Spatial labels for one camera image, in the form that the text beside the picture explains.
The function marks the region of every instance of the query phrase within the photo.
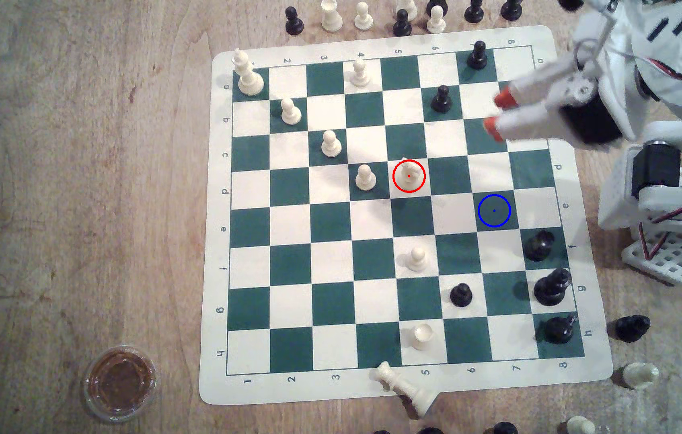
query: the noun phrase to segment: vinyl chess mat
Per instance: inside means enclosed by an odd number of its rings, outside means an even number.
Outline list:
[[[476,40],[488,65],[466,66]],[[511,79],[555,58],[548,28],[521,27],[247,52],[265,86],[246,96],[233,53],[212,64],[200,393],[211,404],[391,395],[372,379],[387,360],[438,391],[606,379],[612,370],[573,149],[494,142],[482,119]],[[370,83],[349,82],[362,58]],[[450,88],[448,113],[430,107]],[[302,112],[281,120],[280,99]],[[343,145],[327,158],[323,132]],[[426,182],[393,183],[403,158]],[[355,186],[368,164],[376,186]],[[556,236],[533,262],[522,244]],[[414,246],[426,270],[405,266]],[[555,307],[532,295],[557,267],[573,285]],[[473,300],[449,300],[458,283]],[[567,344],[541,325],[575,312]],[[436,336],[416,350],[408,330]]]

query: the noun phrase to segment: red circle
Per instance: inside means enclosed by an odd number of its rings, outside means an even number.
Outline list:
[[[416,187],[415,190],[404,190],[400,187],[400,185],[397,185],[397,181],[394,180],[394,172],[397,172],[397,168],[400,167],[401,164],[404,162],[414,162],[416,164],[419,164],[419,167],[421,168],[421,172],[424,173],[423,178],[421,179],[421,185]],[[403,160],[402,162],[397,163],[397,165],[394,167],[394,170],[392,171],[392,182],[394,182],[394,186],[397,187],[398,190],[400,190],[403,193],[413,193],[413,192],[418,192],[419,188],[422,188],[424,186],[424,183],[427,182],[427,171],[424,170],[424,166],[421,165],[420,162],[417,162],[416,160]]]

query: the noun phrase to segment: black chess piece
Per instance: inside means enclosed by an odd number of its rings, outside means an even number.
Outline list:
[[[504,421],[494,425],[494,434],[518,434],[518,429],[510,422]]]
[[[545,306],[555,306],[563,300],[571,282],[571,273],[563,268],[556,268],[534,283],[534,297]]]
[[[574,322],[577,316],[570,313],[567,317],[553,317],[545,321],[545,340],[551,344],[565,344],[572,339]]]
[[[577,12],[577,10],[585,4],[583,0],[558,0],[561,9],[567,12]]]
[[[521,14],[523,13],[521,1],[522,0],[507,0],[507,2],[501,6],[499,14],[507,21],[516,21],[518,18],[521,18]]]
[[[395,36],[408,36],[411,34],[411,24],[408,22],[408,11],[401,9],[395,15],[397,21],[392,26],[392,33]]]
[[[470,0],[470,6],[464,10],[464,20],[467,23],[477,24],[483,19],[483,0]]]
[[[438,113],[448,113],[451,110],[451,97],[448,95],[448,86],[438,87],[438,93],[432,98],[432,110]]]
[[[523,255],[530,261],[543,261],[550,254],[555,241],[556,236],[552,232],[539,231],[523,245]]]
[[[632,317],[622,317],[615,323],[617,337],[628,344],[641,339],[649,330],[652,322],[649,317],[644,315],[634,315]]]
[[[467,66],[473,70],[482,70],[489,62],[489,57],[485,54],[485,43],[483,41],[476,41],[472,45],[472,53],[467,56]]]
[[[459,283],[451,290],[451,302],[456,307],[467,307],[472,301],[472,291],[467,283]]]
[[[432,16],[433,6],[440,6],[443,9],[443,16],[448,14],[448,4],[445,0],[430,0],[427,2],[427,15]]]
[[[285,23],[285,31],[293,36],[303,32],[303,21],[298,18],[298,11],[292,6],[285,9],[285,16],[288,17],[288,22]]]

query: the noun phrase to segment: white square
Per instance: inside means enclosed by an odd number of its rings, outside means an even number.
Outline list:
[[[539,151],[547,149],[547,139],[508,140],[507,152]]]
[[[416,192],[413,193],[405,193],[402,190],[400,190],[398,187],[395,186],[394,182],[389,182],[390,186],[390,197],[392,199],[400,199],[400,198],[418,198],[421,196],[428,196],[431,194],[430,190],[430,165],[427,162],[426,158],[412,158],[412,160],[415,160],[419,163],[421,163],[421,166],[423,167],[423,171],[427,173],[427,181],[424,182],[424,185],[422,185],[421,188],[419,188]],[[400,163],[400,161],[396,162],[387,162],[387,181],[390,181],[392,179],[392,171],[394,171],[394,168]],[[400,167],[397,168],[397,173],[395,173],[395,179],[400,179],[400,172],[403,170],[403,164],[400,165]]]
[[[267,208],[270,204],[269,171],[231,173],[231,209]]]
[[[234,137],[268,134],[271,130],[270,115],[269,102],[266,100],[234,103],[231,133]]]
[[[270,100],[303,97],[306,97],[306,65],[269,68]]]
[[[494,64],[498,81],[529,75],[534,70],[532,49],[528,46],[494,49]]]
[[[459,68],[455,53],[420,55],[418,60],[421,87],[459,84]]]
[[[308,133],[294,131],[269,136],[269,168],[308,167]]]
[[[432,328],[432,339],[424,350],[413,347],[413,328],[426,324]],[[414,320],[400,322],[400,343],[403,365],[448,363],[445,349],[445,330],[443,320]]]
[[[343,63],[343,92],[345,94],[364,94],[365,92],[381,92],[381,61],[378,59],[365,60],[365,72],[370,81],[363,87],[352,84],[354,76],[354,62]]]
[[[344,95],[321,95],[306,98],[306,123],[309,131],[346,128]]]
[[[432,196],[432,222],[435,235],[477,231],[472,193]]]
[[[260,374],[271,369],[271,331],[234,330],[228,332],[228,363],[226,373]]]
[[[427,158],[458,157],[467,154],[464,121],[427,122],[424,124]]]
[[[512,190],[512,170],[507,152],[467,156],[473,193]]]
[[[385,90],[382,96],[385,125],[424,122],[421,89]]]
[[[312,328],[314,370],[357,367],[357,326],[336,324]]]
[[[269,208],[269,244],[308,244],[312,241],[311,224],[309,205],[272,206]]]
[[[392,240],[394,248],[394,276],[397,279],[405,277],[424,277],[438,275],[438,248],[435,245],[435,235],[398,236]],[[413,247],[424,249],[424,259],[427,268],[423,271],[413,271],[408,268],[408,256]]]
[[[561,226],[558,201],[554,187],[514,190],[518,226],[521,229],[553,228]]]
[[[312,285],[269,288],[269,327],[311,327]]]
[[[439,276],[438,281],[440,282],[440,304],[443,310],[443,318],[475,318],[488,315],[482,273],[449,274]],[[451,290],[459,283],[467,283],[470,291],[472,291],[472,301],[465,307],[456,307],[451,302]]]
[[[499,93],[499,83],[471,83],[459,85],[459,98],[462,100],[462,117],[478,119],[496,116],[501,109],[494,104],[494,96]]]
[[[491,358],[518,360],[539,358],[534,334],[534,317],[530,313],[488,317]]]
[[[312,282],[335,283],[354,280],[352,241],[312,243]]]
[[[349,203],[352,240],[392,238],[392,202],[389,199]]]
[[[478,232],[478,250],[482,272],[524,271],[521,231]]]
[[[399,320],[396,280],[354,281],[354,322],[389,323]]]
[[[332,164],[308,168],[308,201],[310,203],[348,202],[348,166]]]
[[[574,285],[569,285],[569,289],[564,294],[563,300],[555,306],[545,306],[536,300],[534,297],[534,285],[539,279],[547,276],[552,272],[553,268],[548,270],[527,270],[526,283],[529,285],[529,303],[532,307],[532,313],[557,313],[557,312],[573,312],[577,308],[574,306]]]
[[[271,248],[237,247],[230,251],[231,288],[260,288],[271,284]]]
[[[385,162],[386,129],[384,125],[347,128],[346,146],[349,164]]]

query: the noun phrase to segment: green square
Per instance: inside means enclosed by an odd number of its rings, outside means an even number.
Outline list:
[[[569,255],[567,254],[567,242],[563,236],[563,228],[537,228],[537,229],[521,229],[521,246],[525,246],[529,238],[536,235],[541,230],[551,232],[555,236],[553,241],[553,249],[545,260],[536,262],[523,256],[526,262],[527,270],[545,270],[549,268],[569,268]]]
[[[357,367],[378,368],[382,361],[402,366],[400,324],[357,324]]]
[[[271,329],[271,372],[305,372],[314,368],[312,328]]]
[[[404,125],[387,125],[386,159],[394,162],[401,158],[427,157],[427,139],[424,138],[423,123],[406,123]]]
[[[513,187],[555,187],[549,150],[510,152],[509,155]]]
[[[269,288],[228,290],[228,330],[269,328]]]
[[[312,251],[309,244],[271,246],[271,285],[312,282]]]
[[[336,138],[341,142],[341,153],[335,157],[323,154],[323,134],[325,131],[310,131],[308,133],[308,165],[329,166],[333,164],[346,164],[346,130],[333,130]]]
[[[349,202],[311,204],[312,242],[352,239]]]
[[[347,94],[346,127],[384,125],[384,95],[381,92]]]
[[[438,278],[398,279],[397,309],[400,312],[400,321],[442,318]]]
[[[354,280],[394,278],[391,238],[352,241]]]
[[[354,324],[354,284],[312,285],[314,325]]]
[[[489,316],[532,312],[525,271],[484,273],[483,289]]]
[[[242,94],[242,91],[239,90],[239,74],[234,73],[234,84],[231,86],[233,89],[234,103],[269,99],[269,68],[254,68],[253,71],[261,74],[261,77],[263,77],[263,90],[253,96]]]
[[[343,63],[310,63],[306,65],[308,96],[343,94]]]
[[[481,272],[477,233],[436,235],[435,245],[438,270],[442,275]]]
[[[473,193],[472,199],[477,204],[475,224],[478,231],[518,229],[516,197],[512,191]]]
[[[270,172],[271,206],[308,203],[308,168]]]
[[[271,100],[269,101],[269,110],[271,115],[270,120],[270,132],[274,133],[292,133],[295,131],[307,131],[308,126],[306,123],[306,98],[292,98],[293,104],[296,104],[297,108],[301,110],[301,120],[295,125],[288,125],[282,120],[282,103],[281,100]]]
[[[470,193],[470,168],[467,156],[430,158],[430,173],[439,173],[432,177],[430,189],[432,194]]]
[[[231,139],[231,171],[269,169],[269,136],[233,137]]]
[[[459,51],[456,53],[456,66],[459,70],[459,84],[484,83],[496,81],[496,62],[494,61],[494,50],[485,51],[489,62],[482,70],[475,70],[467,66],[467,58],[472,51]]]
[[[451,97],[451,109],[440,113],[432,109],[432,98],[438,94],[437,87],[425,87],[421,90],[421,105],[424,112],[424,122],[450,121],[462,119],[462,100],[459,98],[459,86],[449,86],[448,95]]]
[[[491,338],[486,317],[443,320],[448,363],[491,361]]]
[[[230,248],[269,245],[269,209],[232,209]]]
[[[429,196],[392,199],[391,204],[394,236],[431,235],[435,232]]]
[[[419,87],[419,61],[415,55],[386,57],[381,60],[381,84],[384,90]]]
[[[482,119],[465,119],[464,136],[467,139],[467,153],[470,155],[507,152],[507,140],[494,140],[483,128]]]
[[[362,164],[349,165],[349,198],[353,201],[364,201],[370,199],[388,199],[389,198],[389,180],[392,175],[389,173],[389,167],[386,162],[367,163],[370,171],[376,176],[376,185],[367,192],[357,188],[357,170]]]
[[[561,312],[561,313],[535,313],[534,314],[534,330],[536,331],[536,347],[539,350],[539,358],[572,358],[585,357],[585,349],[582,343],[582,332],[579,331],[579,319],[574,322],[574,335],[571,340],[565,344],[551,344],[545,340],[544,327],[545,321],[554,317],[566,317],[569,313],[577,312]]]

